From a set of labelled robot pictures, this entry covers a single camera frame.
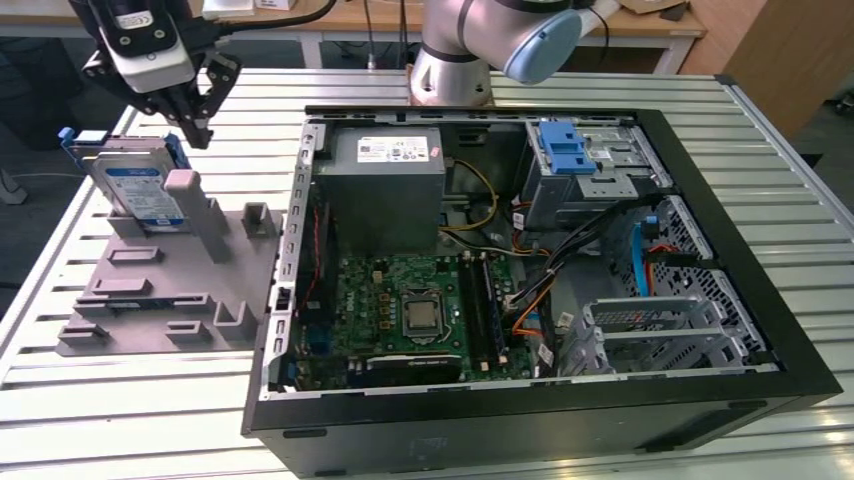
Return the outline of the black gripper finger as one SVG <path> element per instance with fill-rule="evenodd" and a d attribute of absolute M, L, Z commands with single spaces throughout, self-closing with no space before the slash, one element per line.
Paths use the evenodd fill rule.
<path fill-rule="evenodd" d="M 196 79 L 149 93 L 137 93 L 127 84 L 109 57 L 99 50 L 83 66 L 83 75 L 139 112 L 163 115 L 180 128 L 189 145 L 200 145 L 200 126 L 196 124 L 200 94 Z"/>
<path fill-rule="evenodd" d="M 231 55 L 211 52 L 207 55 L 205 78 L 209 88 L 201 95 L 196 107 L 196 127 L 199 128 L 197 148 L 207 148 L 212 138 L 209 119 L 219 112 L 240 75 L 240 60 Z"/>

